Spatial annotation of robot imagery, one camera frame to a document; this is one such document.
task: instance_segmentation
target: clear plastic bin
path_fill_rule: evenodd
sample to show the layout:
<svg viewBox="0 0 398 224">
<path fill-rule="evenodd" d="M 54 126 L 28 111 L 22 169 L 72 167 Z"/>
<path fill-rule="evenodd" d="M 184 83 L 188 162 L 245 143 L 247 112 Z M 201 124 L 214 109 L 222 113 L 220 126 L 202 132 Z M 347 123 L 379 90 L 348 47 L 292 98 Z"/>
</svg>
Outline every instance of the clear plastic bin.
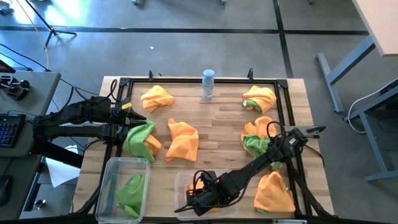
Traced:
<svg viewBox="0 0 398 224">
<path fill-rule="evenodd" d="M 104 178 L 101 185 L 101 192 L 98 199 L 98 207 L 95 213 L 98 223 L 135 224 L 141 222 L 145 213 L 149 172 L 150 165 L 147 159 L 120 157 L 111 158 L 106 163 Z M 117 189 L 124 187 L 134 175 L 145 177 L 141 212 L 138 218 L 127 216 L 124 211 L 117 207 Z"/>
<path fill-rule="evenodd" d="M 187 204 L 187 198 L 185 192 L 187 190 L 187 186 L 189 184 L 192 184 L 193 175 L 195 174 L 196 171 L 197 170 L 181 171 L 175 176 L 174 209 L 181 208 L 182 206 Z M 217 177 L 219 177 L 221 174 L 229 172 L 231 170 L 212 169 L 212 171 L 215 171 Z M 187 210 L 184 212 L 175 213 L 175 216 L 181 221 L 207 220 L 207 219 L 216 219 L 216 218 L 234 218 L 236 216 L 236 212 L 237 212 L 236 205 L 232 205 L 230 207 L 225 207 L 225 208 L 214 208 L 200 217 L 197 216 L 193 210 Z"/>
</svg>

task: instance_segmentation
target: gray floor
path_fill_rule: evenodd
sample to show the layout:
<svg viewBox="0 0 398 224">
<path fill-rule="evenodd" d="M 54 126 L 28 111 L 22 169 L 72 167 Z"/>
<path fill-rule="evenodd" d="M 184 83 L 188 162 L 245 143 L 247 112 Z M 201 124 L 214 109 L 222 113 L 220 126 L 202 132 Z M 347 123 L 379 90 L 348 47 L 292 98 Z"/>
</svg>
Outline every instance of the gray floor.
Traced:
<svg viewBox="0 0 398 224">
<path fill-rule="evenodd" d="M 37 9 L 52 24 L 84 27 L 173 27 L 221 29 L 276 29 L 272 0 L 147 0 L 137 8 L 128 0 L 35 2 Z M 285 29 L 291 30 L 366 30 L 349 0 L 279 0 Z M 28 24 L 15 6 L 18 19 L 8 17 L 0 25 Z M 325 125 L 320 147 L 325 157 L 326 176 L 335 213 L 344 218 L 396 222 L 398 179 L 367 183 L 366 174 L 378 172 L 366 136 L 352 131 L 342 122 L 345 114 L 333 112 L 324 77 L 315 60 L 323 52 L 334 67 L 364 36 L 360 35 L 287 35 L 287 48 L 295 78 L 304 78 L 315 124 Z M 0 43 L 45 63 L 45 54 L 35 32 L 0 31 Z M 1 52 L 35 69 L 40 67 L 7 50 Z M 161 34 L 89 33 L 75 38 L 54 37 L 50 42 L 50 69 L 63 78 L 90 91 L 98 92 L 105 75 L 199 76 L 212 68 L 219 77 L 243 77 L 249 68 L 255 77 L 286 78 L 282 50 L 277 34 Z M 13 65 L 13 62 L 0 57 Z M 396 78 L 398 58 L 381 58 L 377 50 L 338 82 L 345 108 L 364 95 Z M 59 84 L 54 101 L 62 106 L 70 89 Z M 80 100 L 74 96 L 73 101 Z M 51 105 L 49 111 L 55 111 Z M 73 144 L 61 139 L 62 146 Z M 391 157 L 398 161 L 398 152 Z M 41 199 L 59 194 L 59 204 L 42 214 L 22 217 L 61 215 L 69 211 L 68 196 L 75 180 L 51 189 L 48 174 L 40 178 Z"/>
</svg>

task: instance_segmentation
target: wooden tabletop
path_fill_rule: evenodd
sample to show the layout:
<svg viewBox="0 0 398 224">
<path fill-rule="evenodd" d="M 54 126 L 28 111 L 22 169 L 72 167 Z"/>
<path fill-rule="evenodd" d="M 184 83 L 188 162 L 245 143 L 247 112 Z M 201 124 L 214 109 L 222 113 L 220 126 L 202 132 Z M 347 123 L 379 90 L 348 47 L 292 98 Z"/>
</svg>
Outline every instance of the wooden tabletop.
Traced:
<svg viewBox="0 0 398 224">
<path fill-rule="evenodd" d="M 109 93 L 110 84 L 114 78 L 120 79 L 120 77 L 104 77 L 100 93 L 101 96 L 105 96 Z M 288 83 L 296 125 L 313 125 L 304 81 L 302 79 L 288 79 Z M 156 85 L 156 82 L 135 83 L 131 101 L 135 112 L 155 122 L 156 127 L 152 134 L 163 144 L 163 149 L 155 158 L 156 161 L 150 166 L 145 216 L 175 217 L 173 211 L 174 181 L 176 174 L 182 170 L 239 169 L 251 162 L 253 156 L 243 149 L 239 138 L 243 126 L 247 122 L 254 123 L 256 118 L 260 115 L 254 110 L 247 110 L 241 106 L 242 94 L 250 89 L 250 84 L 216 84 L 213 99 L 211 102 L 204 102 L 201 100 L 200 83 L 160 84 L 174 96 L 174 103 L 171 106 L 157 108 L 150 114 L 142 109 L 141 95 L 154 85 Z M 273 90 L 271 85 L 259 86 L 269 87 Z M 288 121 L 282 90 L 281 97 L 283 97 L 284 114 Z M 278 120 L 276 107 L 269 110 L 266 116 Z M 176 159 L 171 162 L 165 161 L 167 149 L 172 142 L 170 130 L 167 126 L 167 120 L 169 118 L 174 118 L 176 122 L 185 121 L 198 130 L 199 148 L 196 162 L 182 159 Z M 308 145 L 319 151 L 318 141 L 316 139 L 311 139 Z M 98 186 L 104 152 L 105 145 L 100 143 L 94 144 L 87 149 L 73 199 L 75 210 L 78 210 L 86 202 L 94 189 Z M 126 152 L 123 152 L 122 156 L 130 157 Z M 303 151 L 302 158 L 308 188 L 324 208 L 328 212 L 333 213 L 322 160 L 308 149 Z M 293 213 L 261 214 L 253 208 L 254 196 L 259 179 L 269 172 L 270 169 L 266 169 L 251 179 L 242 201 L 236 205 L 238 208 L 236 218 L 294 217 Z M 280 173 L 286 185 L 289 186 L 285 165 L 281 168 Z M 300 208 L 304 212 L 302 193 L 299 188 L 297 193 L 300 201 Z"/>
<path fill-rule="evenodd" d="M 398 56 L 398 1 L 353 0 L 382 56 Z"/>
</svg>

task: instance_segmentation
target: keyboard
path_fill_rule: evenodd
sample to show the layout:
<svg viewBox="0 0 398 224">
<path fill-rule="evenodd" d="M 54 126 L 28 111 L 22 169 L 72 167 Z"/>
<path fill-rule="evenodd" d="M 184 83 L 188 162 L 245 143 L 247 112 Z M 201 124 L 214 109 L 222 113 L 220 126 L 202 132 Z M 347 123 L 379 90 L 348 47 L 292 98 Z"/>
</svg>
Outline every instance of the keyboard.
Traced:
<svg viewBox="0 0 398 224">
<path fill-rule="evenodd" d="M 0 148 L 13 148 L 25 124 L 26 115 L 0 113 Z"/>
</svg>

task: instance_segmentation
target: plastic bottle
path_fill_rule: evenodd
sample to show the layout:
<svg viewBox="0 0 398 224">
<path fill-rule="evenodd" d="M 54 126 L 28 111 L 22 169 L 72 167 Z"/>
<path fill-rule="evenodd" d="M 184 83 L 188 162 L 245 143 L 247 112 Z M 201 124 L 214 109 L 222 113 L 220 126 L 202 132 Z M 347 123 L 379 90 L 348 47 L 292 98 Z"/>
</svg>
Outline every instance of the plastic bottle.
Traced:
<svg viewBox="0 0 398 224">
<path fill-rule="evenodd" d="M 206 69 L 203 71 L 201 85 L 203 87 L 202 92 L 204 100 L 211 100 L 211 97 L 213 97 L 214 74 L 214 71 L 211 69 Z"/>
</svg>

